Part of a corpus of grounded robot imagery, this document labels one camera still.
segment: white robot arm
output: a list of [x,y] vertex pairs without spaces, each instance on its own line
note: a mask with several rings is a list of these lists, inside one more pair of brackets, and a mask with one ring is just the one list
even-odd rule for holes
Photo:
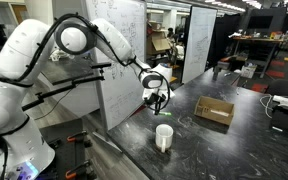
[[[76,18],[81,23],[67,21]],[[143,99],[159,104],[174,96],[168,81],[172,70],[150,69],[133,54],[131,46],[110,23],[98,19],[91,24],[77,14],[59,18],[51,27],[26,20],[20,24],[0,52],[0,179],[35,179],[54,159],[55,152],[44,141],[21,102],[37,79],[56,44],[69,54],[82,54],[94,47],[123,66],[131,66],[144,86]]]

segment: whiteboard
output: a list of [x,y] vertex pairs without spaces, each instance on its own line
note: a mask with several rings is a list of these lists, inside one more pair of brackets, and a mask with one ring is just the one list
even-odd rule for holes
[[216,9],[191,8],[182,82],[204,73],[216,19]]
[[[90,20],[104,18],[129,41],[136,56],[143,60],[146,54],[146,5],[137,0],[86,0]],[[134,70],[123,67],[96,50],[97,62],[112,62],[104,69],[105,81],[98,83],[99,101],[105,130],[110,130],[129,117],[143,104],[143,86]]]

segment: computer monitor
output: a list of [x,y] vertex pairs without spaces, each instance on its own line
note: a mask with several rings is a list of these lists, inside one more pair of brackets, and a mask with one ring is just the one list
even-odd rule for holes
[[251,16],[247,29],[269,29],[273,16]]

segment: chair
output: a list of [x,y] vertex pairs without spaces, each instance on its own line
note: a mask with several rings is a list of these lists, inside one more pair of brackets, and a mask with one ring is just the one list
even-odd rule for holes
[[288,80],[274,80],[266,89],[267,94],[288,96]]

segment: ceiling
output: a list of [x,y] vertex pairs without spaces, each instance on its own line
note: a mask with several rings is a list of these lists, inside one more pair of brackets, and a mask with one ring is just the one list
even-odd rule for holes
[[[205,3],[205,0],[146,0],[146,2],[152,2],[152,3],[161,3],[164,5],[170,5],[170,6],[185,6],[185,5],[181,5],[181,4],[173,4],[172,2],[182,2],[185,4],[205,4],[205,5],[211,5],[214,7],[217,7],[218,9],[223,9],[223,10],[228,10],[227,8],[223,8],[223,7],[219,7],[216,5],[212,5],[211,3]],[[247,6],[249,6],[248,4],[246,4],[245,2],[243,2],[242,0],[216,0],[216,1],[220,1],[222,3],[226,3],[226,4],[230,4],[239,8],[243,8],[245,9]],[[264,8],[269,8],[271,6],[271,4],[273,2],[281,2],[282,0],[257,0],[259,3],[261,3]]]

